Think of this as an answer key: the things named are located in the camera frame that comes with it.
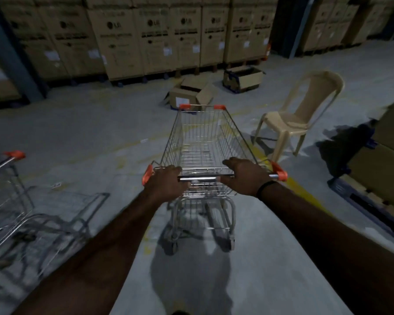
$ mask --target beige plastic chair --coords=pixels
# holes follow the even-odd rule
[[[298,109],[294,114],[287,112],[289,105],[298,94],[300,86],[307,79],[310,79],[309,88]],[[308,129],[310,129],[331,106],[331,104],[334,103],[344,87],[345,83],[339,74],[328,71],[314,71],[306,74],[290,91],[289,96],[286,98],[284,105],[279,111],[268,112],[261,116],[253,143],[255,143],[260,132],[261,125],[263,125],[264,122],[267,126],[278,133],[276,147],[274,148],[271,160],[274,162],[278,161],[283,149],[289,141],[290,136],[300,136],[298,145],[294,152],[294,155],[297,156]],[[309,121],[315,111],[333,92],[335,92],[335,94],[331,102],[321,112],[320,116],[318,116],[314,122],[309,124]]]

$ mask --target person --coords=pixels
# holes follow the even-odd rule
[[[392,252],[271,182],[259,165],[237,158],[223,163],[234,177],[221,176],[220,181],[268,206],[354,314],[394,315]],[[178,181],[180,172],[173,166],[157,170],[137,198],[44,279],[13,314],[109,314],[154,213],[189,187]]]

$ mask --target black wristband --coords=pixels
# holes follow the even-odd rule
[[[265,187],[268,187],[268,186],[270,186],[270,185],[272,185],[272,184],[276,184],[276,183],[277,183],[277,181],[270,180],[270,181],[267,181],[265,184],[262,184],[261,187],[258,188],[258,191],[257,191],[255,197],[256,197],[258,200],[261,200],[260,197],[261,197],[261,193],[263,192],[264,188],[265,188]]]

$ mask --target forearm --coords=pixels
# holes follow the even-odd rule
[[[14,315],[108,314],[160,204],[141,193],[82,250],[42,281]]]
[[[394,314],[394,254],[273,184],[261,196],[355,314]]]

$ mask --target blue pallet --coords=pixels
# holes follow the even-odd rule
[[[333,181],[330,188],[394,237],[394,217],[383,206],[369,199],[366,195],[361,194],[342,179]]]

